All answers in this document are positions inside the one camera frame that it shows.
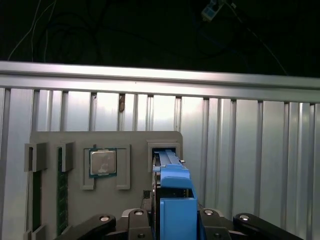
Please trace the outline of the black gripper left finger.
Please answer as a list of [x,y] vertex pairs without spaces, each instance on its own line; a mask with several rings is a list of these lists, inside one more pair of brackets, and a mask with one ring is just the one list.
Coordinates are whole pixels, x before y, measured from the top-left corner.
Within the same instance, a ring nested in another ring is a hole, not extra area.
[[152,240],[149,213],[133,209],[128,216],[116,219],[111,214],[97,214],[71,227],[57,240]]

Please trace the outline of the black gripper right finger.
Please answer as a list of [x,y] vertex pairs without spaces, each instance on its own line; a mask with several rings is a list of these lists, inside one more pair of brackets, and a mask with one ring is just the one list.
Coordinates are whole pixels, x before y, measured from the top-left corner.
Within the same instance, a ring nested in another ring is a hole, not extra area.
[[232,220],[215,209],[199,211],[201,240],[299,240],[300,237],[250,213],[239,213]]

